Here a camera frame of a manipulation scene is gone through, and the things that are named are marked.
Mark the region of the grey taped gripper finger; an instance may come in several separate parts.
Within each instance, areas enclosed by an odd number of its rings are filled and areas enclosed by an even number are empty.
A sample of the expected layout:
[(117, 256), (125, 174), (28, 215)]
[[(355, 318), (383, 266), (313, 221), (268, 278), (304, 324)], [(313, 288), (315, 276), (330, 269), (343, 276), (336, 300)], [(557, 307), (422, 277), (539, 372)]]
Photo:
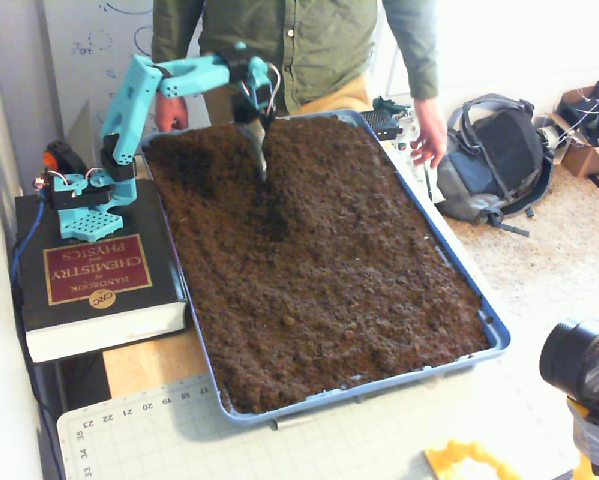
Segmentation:
[(263, 153), (265, 129), (260, 122), (250, 122), (239, 123), (238, 131), (248, 143), (249, 152), (255, 161), (260, 180), (265, 181), (267, 177), (267, 162)]

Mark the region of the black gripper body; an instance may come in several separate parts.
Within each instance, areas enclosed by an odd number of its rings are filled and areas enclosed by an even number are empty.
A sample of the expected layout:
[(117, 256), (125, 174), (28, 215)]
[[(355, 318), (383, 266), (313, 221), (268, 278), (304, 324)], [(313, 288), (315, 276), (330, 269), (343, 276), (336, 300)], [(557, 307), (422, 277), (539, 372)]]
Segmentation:
[(255, 121), (261, 122), (262, 114), (275, 115), (275, 106), (272, 106), (270, 111), (267, 111), (267, 108), (257, 110), (247, 98), (235, 95), (231, 98), (231, 111), (236, 124), (251, 124)]

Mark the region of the person's right hand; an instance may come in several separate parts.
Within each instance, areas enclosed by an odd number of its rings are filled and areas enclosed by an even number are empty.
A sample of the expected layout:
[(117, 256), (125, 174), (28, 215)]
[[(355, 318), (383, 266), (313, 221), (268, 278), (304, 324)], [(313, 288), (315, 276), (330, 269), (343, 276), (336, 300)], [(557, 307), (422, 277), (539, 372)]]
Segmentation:
[(188, 108), (183, 97), (169, 98), (157, 92), (155, 96), (155, 125), (159, 132), (188, 128)]

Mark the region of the person's left hand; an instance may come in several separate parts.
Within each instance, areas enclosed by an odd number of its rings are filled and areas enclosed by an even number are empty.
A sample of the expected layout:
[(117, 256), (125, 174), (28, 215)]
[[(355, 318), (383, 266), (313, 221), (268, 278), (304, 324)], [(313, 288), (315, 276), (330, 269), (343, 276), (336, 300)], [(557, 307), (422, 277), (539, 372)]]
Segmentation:
[(447, 125), (436, 98), (414, 100), (419, 136), (411, 143), (415, 166), (426, 162), (436, 168), (447, 150)]

